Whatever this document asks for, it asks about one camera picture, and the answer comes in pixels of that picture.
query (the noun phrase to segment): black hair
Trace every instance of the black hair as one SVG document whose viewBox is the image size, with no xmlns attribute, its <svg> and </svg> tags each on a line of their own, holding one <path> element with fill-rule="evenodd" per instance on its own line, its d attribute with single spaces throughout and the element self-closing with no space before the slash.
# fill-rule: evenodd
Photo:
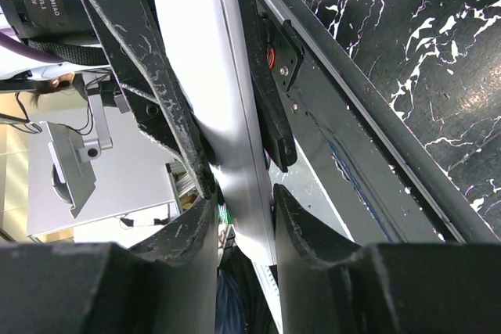
<svg viewBox="0 0 501 334">
<path fill-rule="evenodd" d="M 35 85 L 35 90 L 33 90 L 31 94 L 30 103 L 31 105 L 38 107 L 38 101 L 40 100 L 40 96 L 42 94 L 51 94 L 61 92 L 62 90 L 66 90 L 71 88 L 71 82 L 68 80 L 61 81 L 57 86 L 54 86 L 52 80 L 45 81 L 37 81 Z"/>
</svg>

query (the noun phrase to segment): white desk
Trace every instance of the white desk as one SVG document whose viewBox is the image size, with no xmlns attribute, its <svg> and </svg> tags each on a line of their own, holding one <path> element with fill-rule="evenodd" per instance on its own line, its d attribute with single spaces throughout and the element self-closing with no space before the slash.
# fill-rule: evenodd
<svg viewBox="0 0 501 334">
<path fill-rule="evenodd" d="M 52 188 L 49 133 L 31 136 L 28 235 L 44 235 L 170 202 L 175 207 L 175 193 L 168 183 L 165 167 L 174 161 L 171 154 L 141 135 L 130 113 L 120 114 L 117 109 L 106 108 L 106 118 L 114 147 L 92 161 L 96 190 L 75 219 L 71 217 L 70 206 Z M 87 115 L 85 109 L 76 109 L 41 113 L 32 120 L 80 128 L 85 125 Z M 95 137 L 94 133 L 85 136 Z"/>
</svg>

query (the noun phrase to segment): screw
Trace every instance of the screw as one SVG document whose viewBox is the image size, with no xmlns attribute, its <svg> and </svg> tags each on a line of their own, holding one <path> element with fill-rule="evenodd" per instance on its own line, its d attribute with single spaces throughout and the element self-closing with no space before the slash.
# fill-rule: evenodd
<svg viewBox="0 0 501 334">
<path fill-rule="evenodd" d="M 287 68 L 287 66 L 283 66 L 282 68 L 280 68 L 280 74 L 282 76 L 288 76 L 289 75 L 289 68 Z"/>
</svg>

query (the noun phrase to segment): purple cable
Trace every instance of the purple cable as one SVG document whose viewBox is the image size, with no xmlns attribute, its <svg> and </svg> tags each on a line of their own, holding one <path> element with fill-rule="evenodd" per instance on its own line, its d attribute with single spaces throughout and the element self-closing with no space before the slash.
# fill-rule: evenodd
<svg viewBox="0 0 501 334">
<path fill-rule="evenodd" d="M 24 43 L 18 42 L 3 33 L 0 33 L 0 46 L 7 48 L 17 55 L 37 60 L 38 62 L 51 64 L 64 63 L 64 60 L 58 56 L 26 46 Z"/>
</svg>

